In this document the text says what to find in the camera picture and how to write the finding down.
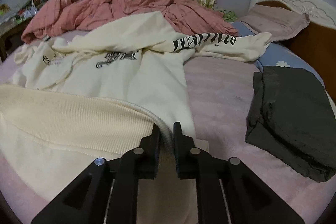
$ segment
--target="zebra stripe print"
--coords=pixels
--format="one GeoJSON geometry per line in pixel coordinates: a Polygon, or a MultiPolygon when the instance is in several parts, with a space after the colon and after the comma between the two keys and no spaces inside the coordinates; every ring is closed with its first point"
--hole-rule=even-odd
{"type": "Polygon", "coordinates": [[[237,41],[237,38],[232,37],[228,34],[222,34],[222,33],[201,33],[201,34],[190,35],[188,37],[184,37],[182,39],[173,41],[174,52],[201,46],[201,44],[204,44],[208,40],[210,40],[210,43],[223,42],[224,44],[227,44],[230,42],[231,45],[233,46],[235,42],[237,41]]]}

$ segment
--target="metal screw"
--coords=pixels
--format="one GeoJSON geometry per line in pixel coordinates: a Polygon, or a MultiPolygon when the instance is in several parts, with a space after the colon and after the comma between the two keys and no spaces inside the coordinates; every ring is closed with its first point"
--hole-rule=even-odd
{"type": "Polygon", "coordinates": [[[233,157],[230,159],[230,163],[233,165],[238,165],[240,164],[240,159],[233,157]]]}
{"type": "Polygon", "coordinates": [[[133,150],[134,154],[140,155],[143,153],[143,149],[141,147],[137,147],[133,150]]]}
{"type": "Polygon", "coordinates": [[[190,153],[193,154],[193,155],[197,155],[197,154],[201,153],[201,150],[198,149],[197,147],[194,147],[194,148],[190,149],[190,153]]]}
{"type": "Polygon", "coordinates": [[[105,160],[103,158],[97,158],[94,160],[95,165],[103,165],[105,160]]]}

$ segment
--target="folded gray garment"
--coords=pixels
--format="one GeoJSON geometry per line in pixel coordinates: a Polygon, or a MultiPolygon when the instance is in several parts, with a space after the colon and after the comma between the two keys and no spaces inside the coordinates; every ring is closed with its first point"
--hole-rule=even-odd
{"type": "Polygon", "coordinates": [[[246,142],[317,182],[336,173],[336,120],[326,92],[309,71],[265,66],[253,77],[246,142]]]}

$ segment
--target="pink duvet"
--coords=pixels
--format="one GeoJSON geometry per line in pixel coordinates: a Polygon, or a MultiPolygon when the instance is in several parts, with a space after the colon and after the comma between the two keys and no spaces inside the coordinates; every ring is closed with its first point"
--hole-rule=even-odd
{"type": "Polygon", "coordinates": [[[71,30],[91,31],[132,14],[161,11],[175,31],[186,35],[238,31],[219,12],[196,0],[49,0],[22,34],[27,44],[45,35],[55,37],[71,30]]]}

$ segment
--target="wooden table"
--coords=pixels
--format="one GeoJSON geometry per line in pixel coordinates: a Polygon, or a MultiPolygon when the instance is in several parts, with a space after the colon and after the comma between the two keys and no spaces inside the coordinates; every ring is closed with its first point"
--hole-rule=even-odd
{"type": "Polygon", "coordinates": [[[21,23],[9,20],[8,22],[2,23],[0,25],[0,58],[1,61],[5,61],[7,58],[5,42],[7,39],[13,35],[19,34],[25,30],[32,18],[28,18],[21,23]]]}

